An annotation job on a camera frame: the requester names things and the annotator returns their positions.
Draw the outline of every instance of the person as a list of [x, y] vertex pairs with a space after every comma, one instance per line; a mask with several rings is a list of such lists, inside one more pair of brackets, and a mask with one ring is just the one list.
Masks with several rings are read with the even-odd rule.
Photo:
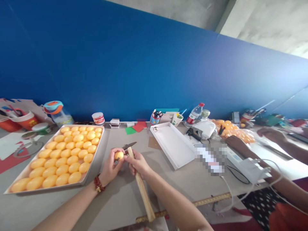
[[[257, 134], [277, 143], [293, 158], [308, 164], [308, 151], [289, 142], [283, 133], [270, 128], [262, 128], [257, 131]], [[228, 137], [227, 144], [246, 158], [260, 159], [236, 136]], [[259, 164], [263, 168], [270, 167], [265, 161]], [[268, 183], [273, 183], [280, 178], [280, 173], [275, 169], [271, 168], [270, 174], [272, 177], [265, 179]], [[286, 203], [286, 200], [308, 213], [308, 193], [284, 176], [273, 184], [273, 187], [275, 192], [271, 188], [251, 192], [242, 201], [243, 204], [263, 230], [306, 230], [308, 216]]]
[[[124, 156], [117, 165], [114, 165], [114, 155], [117, 151], [124, 152], [122, 148], [113, 148], [109, 153], [108, 159], [104, 162], [103, 170], [98, 177], [103, 187], [107, 186], [117, 176], [126, 161], [129, 163], [129, 169], [133, 175], [137, 171], [141, 174], [143, 180], [151, 187], [166, 208], [170, 218], [174, 220], [181, 231], [213, 231], [200, 211], [186, 197], [155, 173], [149, 167], [142, 154], [133, 150], [135, 159]], [[33, 231], [72, 230], [78, 219], [97, 195], [95, 184], [92, 181], [39, 223]]]

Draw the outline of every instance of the red paper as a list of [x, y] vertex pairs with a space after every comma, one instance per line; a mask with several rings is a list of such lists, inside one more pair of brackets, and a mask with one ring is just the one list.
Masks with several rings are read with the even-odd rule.
[[[23, 142], [20, 141], [16, 144], [20, 144], [20, 147], [23, 146]], [[29, 154], [28, 150], [26, 148], [23, 148], [19, 152], [19, 156], [25, 156]], [[5, 160], [0, 160], [0, 174], [5, 172], [6, 170], [20, 164], [21, 162], [24, 162], [25, 160], [29, 159], [31, 156], [24, 157], [24, 158], [16, 158], [14, 155], [10, 155], [8, 158]]]

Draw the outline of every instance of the plastic bottle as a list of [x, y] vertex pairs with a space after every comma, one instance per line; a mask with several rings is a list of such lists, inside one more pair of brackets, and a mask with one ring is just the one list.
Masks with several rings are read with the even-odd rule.
[[201, 114], [203, 106], [204, 106], [204, 103], [199, 103], [199, 105], [192, 110], [187, 120], [184, 121], [184, 126], [191, 127], [193, 125], [194, 121]]

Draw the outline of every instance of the red container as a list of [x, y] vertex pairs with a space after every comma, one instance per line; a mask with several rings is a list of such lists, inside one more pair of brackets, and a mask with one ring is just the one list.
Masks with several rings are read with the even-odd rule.
[[0, 120], [0, 128], [6, 130], [7, 132], [15, 132], [21, 129], [22, 127], [18, 124], [10, 120], [8, 117]]

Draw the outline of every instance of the red bracelet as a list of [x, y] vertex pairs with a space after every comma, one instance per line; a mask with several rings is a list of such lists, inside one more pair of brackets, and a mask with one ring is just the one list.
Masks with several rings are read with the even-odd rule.
[[94, 178], [94, 184], [95, 184], [95, 188], [96, 188], [96, 191], [97, 191], [97, 193], [98, 194], [100, 194], [101, 192], [104, 192], [105, 191], [105, 188], [106, 187], [103, 187], [102, 186], [102, 183], [100, 182], [100, 180], [99, 180], [99, 175], [100, 174], [98, 174], [95, 178]]

